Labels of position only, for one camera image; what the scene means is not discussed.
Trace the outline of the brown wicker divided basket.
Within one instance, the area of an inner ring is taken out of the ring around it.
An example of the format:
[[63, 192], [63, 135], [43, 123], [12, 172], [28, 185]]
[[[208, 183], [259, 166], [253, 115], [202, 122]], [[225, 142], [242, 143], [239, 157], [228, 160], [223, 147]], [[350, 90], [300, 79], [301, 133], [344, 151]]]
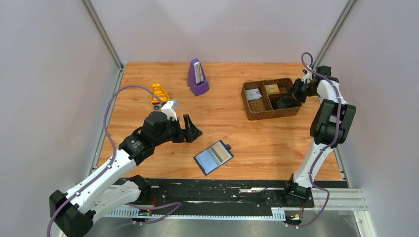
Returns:
[[[264, 87], [267, 84], [277, 84], [279, 86], [280, 93], [267, 94]], [[293, 81], [290, 78], [248, 81], [243, 83], [241, 97], [248, 120], [273, 119], [297, 115], [301, 106], [274, 110], [271, 105], [272, 100], [278, 100], [280, 97], [290, 92], [292, 86]], [[248, 101], [245, 96], [245, 90], [254, 88], [259, 89], [262, 97], [260, 99]]]

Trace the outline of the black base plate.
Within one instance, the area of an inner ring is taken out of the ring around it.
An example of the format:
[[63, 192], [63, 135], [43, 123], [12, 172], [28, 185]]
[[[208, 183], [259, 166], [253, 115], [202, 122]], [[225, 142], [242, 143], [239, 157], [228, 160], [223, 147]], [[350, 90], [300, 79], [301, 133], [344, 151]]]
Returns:
[[256, 217], [270, 216], [273, 207], [301, 211], [311, 208], [309, 198], [300, 206], [288, 206], [282, 201], [284, 180], [234, 179], [159, 179], [147, 178], [150, 197], [144, 204], [156, 206], [180, 202], [174, 212], [182, 216]]

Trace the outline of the yellow toy on wheels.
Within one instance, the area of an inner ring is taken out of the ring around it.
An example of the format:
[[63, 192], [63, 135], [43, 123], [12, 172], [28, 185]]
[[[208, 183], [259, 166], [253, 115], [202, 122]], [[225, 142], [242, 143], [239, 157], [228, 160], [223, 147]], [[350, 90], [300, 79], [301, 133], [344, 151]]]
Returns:
[[154, 96], [152, 96], [151, 103], [153, 105], [154, 110], [158, 110], [166, 102], [168, 102], [171, 99], [170, 95], [165, 91], [165, 89], [159, 83], [155, 83], [152, 85], [152, 92], [159, 98], [158, 100]]

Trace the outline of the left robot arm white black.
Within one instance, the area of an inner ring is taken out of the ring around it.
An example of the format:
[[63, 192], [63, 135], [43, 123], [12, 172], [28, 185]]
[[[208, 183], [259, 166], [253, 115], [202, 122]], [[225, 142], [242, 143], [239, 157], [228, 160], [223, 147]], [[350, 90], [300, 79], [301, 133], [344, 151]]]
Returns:
[[150, 157], [157, 146], [166, 142], [192, 143], [202, 135], [189, 115], [183, 118], [185, 127], [181, 128], [178, 119], [163, 112], [151, 112], [143, 125], [126, 137], [112, 156], [86, 179], [65, 192], [54, 191], [49, 196], [51, 220], [47, 235], [50, 236], [52, 224], [56, 224], [68, 237], [83, 237], [108, 212], [134, 201], [147, 203], [151, 190], [140, 185], [139, 175], [117, 190], [109, 188]]

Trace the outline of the white silver card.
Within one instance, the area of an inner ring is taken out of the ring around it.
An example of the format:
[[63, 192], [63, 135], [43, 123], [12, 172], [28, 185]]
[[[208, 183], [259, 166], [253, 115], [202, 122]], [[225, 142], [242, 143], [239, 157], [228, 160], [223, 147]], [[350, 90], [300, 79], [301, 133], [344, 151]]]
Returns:
[[245, 90], [245, 96], [248, 101], [260, 99], [262, 97], [258, 88]]

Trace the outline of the yellow gold card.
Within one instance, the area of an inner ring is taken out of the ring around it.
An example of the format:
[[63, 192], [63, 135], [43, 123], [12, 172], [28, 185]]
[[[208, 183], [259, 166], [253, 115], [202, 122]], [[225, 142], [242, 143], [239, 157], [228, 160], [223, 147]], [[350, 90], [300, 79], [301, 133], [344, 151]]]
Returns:
[[219, 163], [224, 163], [232, 157], [229, 151], [222, 144], [215, 144], [211, 146], [210, 151]]

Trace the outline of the black card with stripe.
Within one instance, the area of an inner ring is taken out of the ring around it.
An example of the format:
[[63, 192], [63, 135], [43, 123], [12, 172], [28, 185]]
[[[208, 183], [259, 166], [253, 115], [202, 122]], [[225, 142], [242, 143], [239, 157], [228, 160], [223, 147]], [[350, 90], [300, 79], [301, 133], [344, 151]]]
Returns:
[[288, 108], [288, 105], [284, 103], [282, 100], [272, 100], [271, 105], [274, 110], [281, 110], [281, 109]]

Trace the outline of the purple metronome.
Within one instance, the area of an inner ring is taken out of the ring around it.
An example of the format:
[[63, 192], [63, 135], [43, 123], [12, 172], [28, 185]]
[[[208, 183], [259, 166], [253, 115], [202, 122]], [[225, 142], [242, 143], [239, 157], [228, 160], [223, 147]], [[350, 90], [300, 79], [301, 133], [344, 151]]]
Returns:
[[187, 85], [194, 96], [203, 95], [210, 89], [202, 64], [198, 58], [195, 58], [190, 62]]

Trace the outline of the blue leather card holder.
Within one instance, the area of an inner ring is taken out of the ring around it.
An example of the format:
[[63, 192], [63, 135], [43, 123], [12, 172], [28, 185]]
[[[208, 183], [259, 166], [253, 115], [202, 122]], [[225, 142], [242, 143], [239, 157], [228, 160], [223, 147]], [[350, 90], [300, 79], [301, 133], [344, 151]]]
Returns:
[[[225, 144], [222, 140], [219, 140], [211, 146], [215, 144], [222, 144], [229, 151], [230, 155], [232, 156], [229, 160], [231, 160], [234, 157], [234, 155], [231, 152], [231, 146], [229, 144]], [[209, 175], [210, 173], [224, 165], [227, 161], [229, 161], [227, 160], [224, 163], [219, 163], [210, 151], [211, 146], [209, 146], [207, 149], [203, 150], [202, 152], [193, 157], [199, 169], [205, 176]]]

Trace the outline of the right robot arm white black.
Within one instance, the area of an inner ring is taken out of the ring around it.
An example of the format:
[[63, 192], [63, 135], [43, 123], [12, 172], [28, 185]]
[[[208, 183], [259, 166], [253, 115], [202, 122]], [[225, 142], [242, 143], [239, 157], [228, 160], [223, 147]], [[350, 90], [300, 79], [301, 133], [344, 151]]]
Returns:
[[272, 102], [275, 109], [291, 109], [302, 105], [307, 97], [318, 96], [320, 107], [310, 127], [312, 142], [302, 164], [287, 181], [282, 201], [288, 206], [305, 203], [314, 179], [326, 157], [342, 144], [349, 133], [356, 107], [348, 104], [339, 89], [339, 80], [332, 77], [329, 66], [307, 68], [290, 91]]

